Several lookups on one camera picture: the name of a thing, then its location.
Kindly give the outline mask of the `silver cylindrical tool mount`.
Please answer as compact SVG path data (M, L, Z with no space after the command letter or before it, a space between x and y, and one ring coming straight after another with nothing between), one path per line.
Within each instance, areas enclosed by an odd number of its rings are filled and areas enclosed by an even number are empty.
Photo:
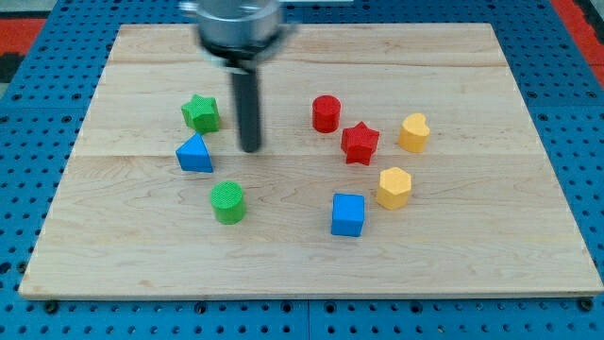
M185 0L182 13L196 24L210 62L233 74L252 74L272 59L297 30L278 0Z

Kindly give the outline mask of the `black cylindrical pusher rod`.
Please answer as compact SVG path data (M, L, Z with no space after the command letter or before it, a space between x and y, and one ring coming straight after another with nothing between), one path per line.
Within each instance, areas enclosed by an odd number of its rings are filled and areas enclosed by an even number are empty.
M256 69L231 75L239 141L242 151L257 152L261 147L259 77Z

